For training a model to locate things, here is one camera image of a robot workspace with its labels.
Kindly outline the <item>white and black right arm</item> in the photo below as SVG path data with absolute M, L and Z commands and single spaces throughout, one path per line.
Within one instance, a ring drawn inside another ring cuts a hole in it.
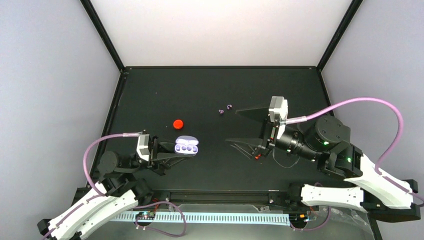
M 350 187 L 324 187 L 291 183 L 281 200 L 283 207 L 292 211 L 313 206 L 347 208 L 386 223 L 421 219 L 421 208 L 413 200 L 418 192 L 417 182 L 376 172 L 374 163 L 351 143 L 350 128 L 334 116 L 321 116 L 306 131 L 300 131 L 283 126 L 277 121 L 277 114 L 267 113 L 264 107 L 236 113 L 262 124 L 257 138 L 228 140 L 248 158 L 265 158 L 277 149 L 282 150 L 316 163 L 319 172 L 350 184 Z

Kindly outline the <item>lavender earbud charging case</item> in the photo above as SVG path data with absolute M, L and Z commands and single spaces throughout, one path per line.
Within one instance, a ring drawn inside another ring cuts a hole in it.
M 174 152 L 183 155 L 196 155 L 199 152 L 199 140 L 194 136 L 181 135 L 176 138 Z

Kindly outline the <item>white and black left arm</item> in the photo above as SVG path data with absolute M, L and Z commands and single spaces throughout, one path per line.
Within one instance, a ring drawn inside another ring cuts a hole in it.
M 113 138 L 137 138 L 135 154 L 121 155 L 105 152 L 97 165 L 99 177 L 94 181 L 88 171 L 88 154 L 102 141 Z M 90 190 L 69 209 L 52 219 L 42 219 L 38 230 L 44 240 L 85 240 L 99 227 L 121 213 L 145 209 L 135 219 L 150 220 L 157 215 L 160 205 L 178 210 L 169 198 L 159 200 L 154 191 L 137 173 L 142 170 L 163 176 L 165 170 L 194 157 L 199 152 L 199 141 L 192 136 L 180 136 L 175 141 L 159 141 L 145 131 L 115 133 L 94 141 L 83 155 L 83 170 Z

